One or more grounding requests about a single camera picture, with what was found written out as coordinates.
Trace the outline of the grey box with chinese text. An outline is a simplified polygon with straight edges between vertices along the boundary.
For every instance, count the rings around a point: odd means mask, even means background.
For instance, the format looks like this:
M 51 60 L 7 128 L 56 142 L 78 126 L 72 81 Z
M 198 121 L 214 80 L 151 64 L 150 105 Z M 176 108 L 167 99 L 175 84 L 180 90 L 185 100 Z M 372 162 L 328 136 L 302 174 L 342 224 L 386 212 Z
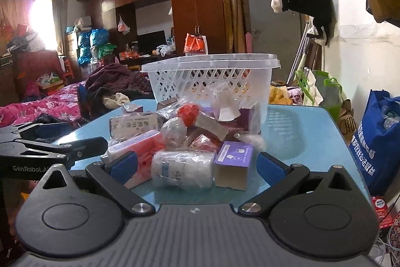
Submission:
M 109 120 L 109 132 L 113 140 L 126 140 L 147 131 L 158 129 L 159 122 L 156 114 L 142 115 L 140 112 L 133 112 L 112 117 Z

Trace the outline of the white bottle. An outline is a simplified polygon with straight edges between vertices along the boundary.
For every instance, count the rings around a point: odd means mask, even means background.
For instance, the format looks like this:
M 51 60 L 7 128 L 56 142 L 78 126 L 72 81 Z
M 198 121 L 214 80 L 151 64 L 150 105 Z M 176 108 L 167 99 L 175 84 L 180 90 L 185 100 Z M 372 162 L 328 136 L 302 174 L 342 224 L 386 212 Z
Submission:
M 204 190 L 213 186 L 216 153 L 203 150 L 160 150 L 151 163 L 151 179 L 159 188 Z

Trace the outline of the red ball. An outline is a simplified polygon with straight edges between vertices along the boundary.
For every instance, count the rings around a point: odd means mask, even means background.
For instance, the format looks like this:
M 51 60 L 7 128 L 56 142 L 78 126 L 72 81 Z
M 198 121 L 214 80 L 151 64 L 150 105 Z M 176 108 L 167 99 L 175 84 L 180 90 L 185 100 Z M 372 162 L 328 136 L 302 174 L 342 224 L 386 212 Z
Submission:
M 191 127 L 194 125 L 200 111 L 198 104 L 190 102 L 182 105 L 177 110 L 176 116 L 183 120 L 185 126 Z

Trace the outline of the red and white medicine box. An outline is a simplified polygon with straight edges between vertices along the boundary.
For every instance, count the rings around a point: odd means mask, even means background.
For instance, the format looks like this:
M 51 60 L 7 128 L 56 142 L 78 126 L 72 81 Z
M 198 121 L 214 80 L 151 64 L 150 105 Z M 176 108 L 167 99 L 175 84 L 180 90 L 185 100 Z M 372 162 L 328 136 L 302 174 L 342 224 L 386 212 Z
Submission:
M 161 132 L 150 130 L 109 146 L 102 161 L 113 165 L 110 175 L 131 189 L 151 179 L 152 159 L 164 148 Z

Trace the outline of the purple cardboard box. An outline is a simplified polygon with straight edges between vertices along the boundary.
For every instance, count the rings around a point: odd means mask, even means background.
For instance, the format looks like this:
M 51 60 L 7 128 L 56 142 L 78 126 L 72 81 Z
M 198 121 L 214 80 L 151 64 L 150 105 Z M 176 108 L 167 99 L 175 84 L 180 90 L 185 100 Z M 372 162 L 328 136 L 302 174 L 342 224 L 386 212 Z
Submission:
M 246 191 L 253 153 L 250 144 L 225 141 L 213 162 L 215 185 Z

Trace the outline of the pink floral bed cover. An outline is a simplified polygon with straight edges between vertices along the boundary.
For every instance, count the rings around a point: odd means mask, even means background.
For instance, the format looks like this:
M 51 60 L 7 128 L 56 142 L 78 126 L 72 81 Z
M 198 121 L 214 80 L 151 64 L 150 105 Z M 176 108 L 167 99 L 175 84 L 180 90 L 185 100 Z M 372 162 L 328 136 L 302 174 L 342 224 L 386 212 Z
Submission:
M 77 87 L 84 82 L 71 84 L 41 100 L 9 104 L 1 107 L 1 127 L 34 121 L 41 114 L 60 120 L 75 121 L 81 117 Z

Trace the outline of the dark purple clothes pile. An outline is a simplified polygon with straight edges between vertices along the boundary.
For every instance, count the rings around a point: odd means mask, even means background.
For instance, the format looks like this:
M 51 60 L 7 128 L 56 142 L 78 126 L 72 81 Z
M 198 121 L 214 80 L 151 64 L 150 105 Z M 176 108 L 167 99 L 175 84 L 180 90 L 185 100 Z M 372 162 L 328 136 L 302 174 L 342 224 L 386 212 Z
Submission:
M 116 63 L 93 71 L 86 79 L 85 89 L 91 119 L 97 119 L 111 111 L 103 104 L 104 96 L 121 93 L 128 96 L 130 101 L 155 98 L 147 73 L 131 71 Z

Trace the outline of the green tote bag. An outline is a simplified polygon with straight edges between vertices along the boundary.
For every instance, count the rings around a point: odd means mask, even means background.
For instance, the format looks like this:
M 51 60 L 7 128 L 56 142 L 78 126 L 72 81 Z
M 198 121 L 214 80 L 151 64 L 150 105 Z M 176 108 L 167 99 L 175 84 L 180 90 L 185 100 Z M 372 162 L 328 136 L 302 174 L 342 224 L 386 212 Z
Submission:
M 303 106 L 326 109 L 337 121 L 343 105 L 344 92 L 338 80 L 325 71 L 297 71 L 295 79 L 303 92 Z

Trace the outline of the blue shopping bag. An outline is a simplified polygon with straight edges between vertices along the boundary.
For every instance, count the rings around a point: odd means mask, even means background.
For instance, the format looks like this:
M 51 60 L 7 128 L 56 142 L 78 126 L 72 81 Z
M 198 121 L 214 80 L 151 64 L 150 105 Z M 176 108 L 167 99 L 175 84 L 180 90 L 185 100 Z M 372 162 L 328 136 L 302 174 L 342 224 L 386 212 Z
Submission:
M 383 196 L 398 173 L 399 135 L 399 98 L 371 90 L 349 145 L 371 196 Z

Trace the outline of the white plastic lattice basket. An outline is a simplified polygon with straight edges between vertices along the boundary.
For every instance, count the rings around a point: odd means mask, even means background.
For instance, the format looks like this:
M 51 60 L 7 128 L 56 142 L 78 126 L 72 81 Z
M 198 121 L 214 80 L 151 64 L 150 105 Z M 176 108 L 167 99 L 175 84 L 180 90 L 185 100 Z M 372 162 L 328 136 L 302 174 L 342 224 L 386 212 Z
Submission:
M 142 66 L 157 102 L 172 98 L 198 104 L 194 126 L 225 140 L 245 130 L 259 134 L 267 117 L 274 54 L 176 57 Z

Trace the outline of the blue patterned bags stack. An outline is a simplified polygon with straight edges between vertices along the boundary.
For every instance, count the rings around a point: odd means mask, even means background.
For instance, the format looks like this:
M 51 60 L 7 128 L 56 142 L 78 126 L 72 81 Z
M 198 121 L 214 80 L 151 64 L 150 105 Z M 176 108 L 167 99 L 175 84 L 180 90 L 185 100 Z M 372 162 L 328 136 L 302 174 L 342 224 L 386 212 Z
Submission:
M 103 58 L 114 51 L 115 46 L 109 42 L 107 29 L 83 31 L 78 36 L 79 66 L 86 66 L 92 60 L 92 48 L 95 48 L 95 58 Z

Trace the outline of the grey door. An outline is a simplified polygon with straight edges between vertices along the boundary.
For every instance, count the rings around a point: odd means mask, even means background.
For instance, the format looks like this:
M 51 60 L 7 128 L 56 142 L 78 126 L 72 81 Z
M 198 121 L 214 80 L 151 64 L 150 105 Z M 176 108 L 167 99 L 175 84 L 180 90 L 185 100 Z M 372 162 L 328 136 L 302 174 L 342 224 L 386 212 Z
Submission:
M 271 0 L 248 0 L 249 31 L 254 53 L 277 55 L 281 67 L 272 72 L 273 81 L 285 82 L 300 44 L 300 14 L 274 13 Z

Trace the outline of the orange white plastic bag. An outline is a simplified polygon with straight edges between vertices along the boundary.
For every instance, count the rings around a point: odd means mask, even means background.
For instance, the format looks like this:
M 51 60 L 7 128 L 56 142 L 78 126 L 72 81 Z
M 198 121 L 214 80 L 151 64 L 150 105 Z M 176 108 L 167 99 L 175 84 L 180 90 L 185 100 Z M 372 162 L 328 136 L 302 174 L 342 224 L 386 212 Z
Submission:
M 207 55 L 208 43 L 204 35 L 192 35 L 187 33 L 184 45 L 184 53 L 187 56 Z

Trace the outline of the window curtain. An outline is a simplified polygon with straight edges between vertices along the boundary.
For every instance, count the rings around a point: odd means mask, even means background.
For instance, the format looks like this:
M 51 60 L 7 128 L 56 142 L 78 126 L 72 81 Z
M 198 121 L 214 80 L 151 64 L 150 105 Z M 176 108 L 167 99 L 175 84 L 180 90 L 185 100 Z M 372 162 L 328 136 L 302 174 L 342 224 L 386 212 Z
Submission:
M 67 28 L 68 0 L 52 0 L 53 22 L 55 27 L 55 39 L 57 52 L 65 53 L 65 31 Z

